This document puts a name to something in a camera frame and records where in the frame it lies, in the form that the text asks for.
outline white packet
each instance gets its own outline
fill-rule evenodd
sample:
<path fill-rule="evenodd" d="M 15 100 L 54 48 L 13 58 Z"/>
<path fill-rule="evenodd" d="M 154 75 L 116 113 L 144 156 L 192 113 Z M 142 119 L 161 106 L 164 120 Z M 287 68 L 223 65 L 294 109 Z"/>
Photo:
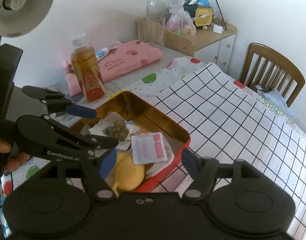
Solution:
<path fill-rule="evenodd" d="M 162 133 L 132 135 L 131 140 L 135 165 L 167 161 Z"/>

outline small yellow object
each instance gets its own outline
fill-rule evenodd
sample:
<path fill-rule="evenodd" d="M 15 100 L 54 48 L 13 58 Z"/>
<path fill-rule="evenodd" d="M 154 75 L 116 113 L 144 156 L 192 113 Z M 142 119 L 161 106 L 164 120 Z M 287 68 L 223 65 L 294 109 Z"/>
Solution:
<path fill-rule="evenodd" d="M 132 191 L 143 181 L 145 175 L 144 165 L 135 165 L 131 154 L 120 153 L 117 155 L 115 182 L 112 190 L 118 196 L 117 188 Z"/>

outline wooden chair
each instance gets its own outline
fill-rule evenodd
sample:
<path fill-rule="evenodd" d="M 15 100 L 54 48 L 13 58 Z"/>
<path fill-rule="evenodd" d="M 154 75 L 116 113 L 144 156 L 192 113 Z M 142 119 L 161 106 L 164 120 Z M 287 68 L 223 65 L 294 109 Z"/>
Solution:
<path fill-rule="evenodd" d="M 281 94 L 283 97 L 285 97 L 285 95 L 288 92 L 292 82 L 295 81 L 297 83 L 296 87 L 294 88 L 293 92 L 291 93 L 291 95 L 289 96 L 289 98 L 286 102 L 287 106 L 289 107 L 293 103 L 295 98 L 298 96 L 298 94 L 300 93 L 304 84 L 306 83 L 302 73 L 300 72 L 300 70 L 298 70 L 298 68 L 291 61 L 289 61 L 286 57 L 284 57 L 282 54 L 278 53 L 274 49 L 272 49 L 268 46 L 265 46 L 263 44 L 251 43 L 250 46 L 249 46 L 249 50 L 247 52 L 247 56 L 246 56 L 246 59 L 245 59 L 242 75 L 241 75 L 241 78 L 240 78 L 240 82 L 243 83 L 243 84 L 245 83 L 246 77 L 248 76 L 248 73 L 249 73 L 249 70 L 250 70 L 250 65 L 251 65 L 254 54 L 258 54 L 259 57 L 258 57 L 258 60 L 256 61 L 254 69 L 251 73 L 250 79 L 249 79 L 248 83 L 245 84 L 245 85 L 250 87 L 251 85 L 254 85 L 254 84 L 261 84 L 261 85 L 265 86 L 266 88 L 268 88 L 269 90 L 273 90 L 274 88 L 277 88 L 277 90 L 280 91 L 281 88 L 283 87 L 288 75 L 289 75 L 291 78 L 288 78 L 290 80 L 287 83 L 286 87 L 284 88 L 284 90 Z M 266 60 L 263 64 L 262 68 L 260 69 L 259 74 L 256 77 L 256 74 L 257 74 L 257 71 L 258 71 L 258 68 L 259 68 L 259 65 L 260 65 L 260 62 L 261 62 L 262 58 L 264 58 Z M 266 71 L 266 67 L 267 67 L 269 62 L 272 62 L 271 67 L 270 67 L 269 71 Z"/>

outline finger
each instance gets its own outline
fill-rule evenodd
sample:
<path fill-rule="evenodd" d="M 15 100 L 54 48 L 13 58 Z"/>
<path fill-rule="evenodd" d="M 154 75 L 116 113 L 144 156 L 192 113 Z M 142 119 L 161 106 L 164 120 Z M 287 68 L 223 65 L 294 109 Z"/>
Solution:
<path fill-rule="evenodd" d="M 19 153 L 16 157 L 11 158 L 5 166 L 5 171 L 13 172 L 15 169 L 24 165 L 28 160 L 29 155 L 26 153 Z"/>
<path fill-rule="evenodd" d="M 0 153 L 8 153 L 11 150 L 11 145 L 0 139 Z"/>

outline white grid tablecloth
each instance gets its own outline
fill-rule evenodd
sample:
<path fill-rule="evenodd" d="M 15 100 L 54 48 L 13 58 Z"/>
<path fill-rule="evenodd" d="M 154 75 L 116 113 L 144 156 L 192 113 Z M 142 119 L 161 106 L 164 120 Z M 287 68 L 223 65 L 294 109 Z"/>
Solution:
<path fill-rule="evenodd" d="M 198 156 L 220 163 L 244 159 L 282 187 L 296 204 L 288 233 L 306 240 L 306 138 L 238 88 L 216 64 L 146 100 L 189 131 L 190 149 Z M 179 165 L 154 191 L 173 191 L 186 174 Z M 221 179 L 216 188 L 228 183 Z"/>

